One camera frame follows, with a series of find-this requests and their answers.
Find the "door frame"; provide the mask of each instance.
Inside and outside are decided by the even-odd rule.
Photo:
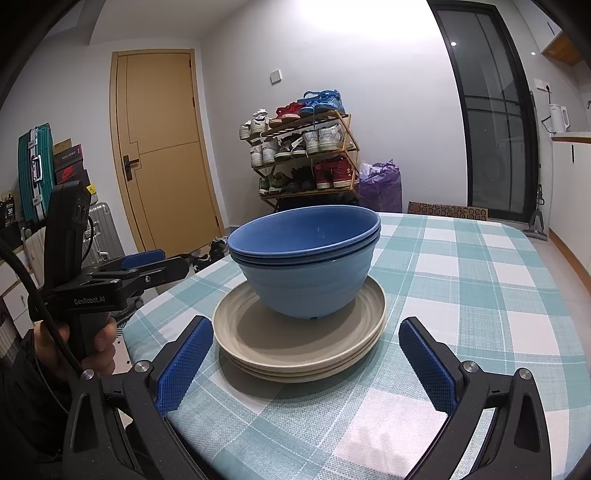
[[[117,64],[119,57],[127,57],[131,55],[145,55],[151,53],[186,53],[190,55],[191,62],[191,81],[193,82],[193,98],[195,100],[195,117],[197,119],[197,132],[199,135],[199,144],[201,146],[201,154],[203,156],[203,165],[205,167],[205,173],[207,175],[207,185],[209,186],[209,196],[212,200],[213,210],[216,215],[217,227],[219,235],[223,235],[224,225],[222,221],[222,215],[220,214],[219,205],[217,204],[217,198],[215,189],[213,187],[212,173],[209,169],[209,159],[207,158],[207,151],[205,148],[203,125],[201,122],[201,113],[199,109],[199,96],[197,95],[197,70],[195,68],[195,49],[194,48],[150,48],[145,50],[127,50],[127,51],[114,51],[111,57],[111,83],[109,87],[109,114],[111,117],[111,142],[113,145],[113,162],[115,163],[115,172],[117,173],[117,183],[119,184],[119,192],[121,194],[121,200],[123,200],[123,207],[125,209],[125,215],[127,216],[127,222],[131,229],[131,235],[134,237],[135,246],[138,248],[138,252],[144,252],[144,243],[142,242],[141,235],[139,234],[139,228],[135,221],[134,211],[131,206],[129,199],[129,193],[127,191],[127,185],[124,174],[123,159],[121,156],[121,149],[119,146],[119,131],[117,128]]]
[[[465,0],[427,0],[433,16],[437,22],[437,26],[441,31],[441,36],[445,42],[449,59],[452,63],[454,77],[456,78],[457,92],[460,97],[460,107],[462,109],[462,118],[464,122],[464,136],[466,138],[466,159],[467,159],[467,175],[468,175],[468,206],[472,206],[472,140],[470,138],[470,125],[468,121],[468,110],[466,107],[466,97],[464,95],[464,88],[462,85],[462,77],[457,65],[456,57],[453,53],[453,48],[450,44],[449,37],[437,10],[453,10],[474,13],[485,13],[492,17],[492,21],[496,27],[499,27],[501,33],[501,40],[504,40],[505,45],[509,47],[507,51],[507,58],[512,67],[515,68],[517,78],[515,79],[515,87],[518,94],[523,98],[521,107],[521,118],[523,122],[523,130],[526,138],[524,138],[525,146],[525,168],[530,169],[530,172],[525,172],[525,198],[523,213],[506,212],[504,210],[489,209],[489,216],[492,218],[499,218],[503,220],[513,220],[516,222],[528,223],[531,215],[536,208],[536,199],[538,192],[538,174],[540,170],[540,153],[538,149],[538,129],[537,120],[535,117],[534,103],[532,99],[532,92],[530,84],[527,81],[521,57],[517,51],[517,47],[513,42],[513,37],[507,28],[501,13],[495,5],[469,2]]]

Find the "beige plate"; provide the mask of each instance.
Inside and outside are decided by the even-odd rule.
[[[306,373],[359,352],[379,331],[385,315],[384,291],[371,277],[354,301],[328,317],[310,320],[265,307],[244,282],[218,304],[213,331],[220,346],[249,367]]]
[[[265,375],[266,377],[308,377],[310,375],[317,375],[317,374],[321,374],[321,373],[330,371],[332,369],[338,368],[341,365],[348,363],[351,359],[358,357],[358,355],[364,349],[366,349],[366,348],[371,349],[371,346],[374,345],[376,340],[380,337],[380,335],[382,335],[382,332],[384,331],[383,327],[384,327],[383,325],[380,325],[380,330],[377,331],[375,333],[375,335],[367,341],[366,344],[362,345],[358,351],[352,353],[347,358],[340,360],[339,362],[337,362],[333,365],[329,365],[328,367],[316,368],[314,370],[308,370],[307,372],[267,372],[267,371],[262,370],[260,368],[249,367],[248,365],[243,364],[238,358],[232,357],[231,360],[233,360],[234,363],[239,364],[241,367],[244,367],[244,369],[249,372],[254,372],[256,374],[258,373],[261,375]]]
[[[230,359],[230,361],[234,365],[236,365],[243,372],[246,372],[247,374],[251,374],[251,375],[258,377],[258,378],[262,378],[263,380],[268,380],[268,381],[277,382],[277,383],[312,382],[314,380],[321,380],[323,378],[328,378],[328,377],[331,377],[332,375],[336,375],[337,373],[340,373],[343,370],[346,370],[349,367],[351,367],[352,365],[359,362],[359,360],[361,360],[374,347],[374,345],[376,343],[378,343],[379,337],[382,335],[382,332],[384,331],[385,327],[386,327],[386,322],[382,322],[382,326],[381,326],[379,332],[375,335],[374,339],[365,348],[363,348],[360,352],[358,352],[356,355],[354,355],[352,358],[350,358],[349,360],[347,360],[344,363],[341,363],[340,365],[338,365],[336,367],[325,369],[323,372],[319,372],[319,373],[315,373],[315,374],[304,374],[304,375],[300,375],[299,377],[266,375],[266,374],[262,374],[260,372],[255,372],[255,371],[249,369],[246,365],[239,363],[236,359],[234,359],[232,357],[228,357],[228,358]]]

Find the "screw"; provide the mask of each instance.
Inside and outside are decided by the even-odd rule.
[[[465,362],[462,362],[462,367],[464,367],[464,370],[466,372],[469,373],[474,373],[474,372],[478,372],[478,364],[476,362],[473,362],[472,360],[466,360]]]
[[[519,376],[523,378],[523,380],[531,380],[531,372],[526,368],[519,369]]]
[[[82,372],[82,378],[84,378],[84,380],[90,380],[94,376],[95,376],[95,371],[91,368],[87,368],[86,370],[84,370]]]
[[[140,360],[134,365],[134,370],[136,372],[145,372],[148,368],[150,368],[150,362],[147,360]]]

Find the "hand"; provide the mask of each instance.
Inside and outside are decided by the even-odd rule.
[[[70,327],[65,323],[58,325],[58,330],[65,342],[70,337]],[[117,337],[117,323],[115,319],[109,317],[107,325],[99,331],[95,336],[94,355],[86,357],[82,360],[82,368],[91,368],[100,375],[110,375],[115,370],[115,338]],[[35,322],[35,354],[39,361],[45,365],[57,378],[62,381],[66,380],[66,371],[61,364],[59,350],[51,338],[45,322]]]

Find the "light switch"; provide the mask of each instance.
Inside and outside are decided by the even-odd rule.
[[[271,72],[271,84],[275,85],[276,83],[279,83],[280,81],[281,81],[281,71],[276,70],[274,72]]]

